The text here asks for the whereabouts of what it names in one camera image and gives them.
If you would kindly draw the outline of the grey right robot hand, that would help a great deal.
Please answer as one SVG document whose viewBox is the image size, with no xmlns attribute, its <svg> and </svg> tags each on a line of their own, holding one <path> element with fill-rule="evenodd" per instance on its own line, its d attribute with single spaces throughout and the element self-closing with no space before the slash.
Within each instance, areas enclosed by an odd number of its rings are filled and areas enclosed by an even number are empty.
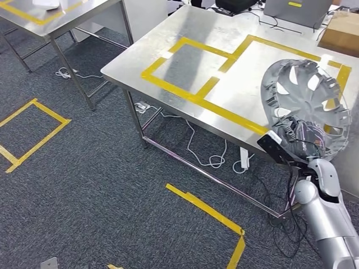
<svg viewBox="0 0 359 269">
<path fill-rule="evenodd" d="M 293 156 L 305 161 L 325 157 L 324 131 L 314 122 L 289 116 L 278 120 L 273 130 L 281 138 L 281 147 Z"/>
</svg>

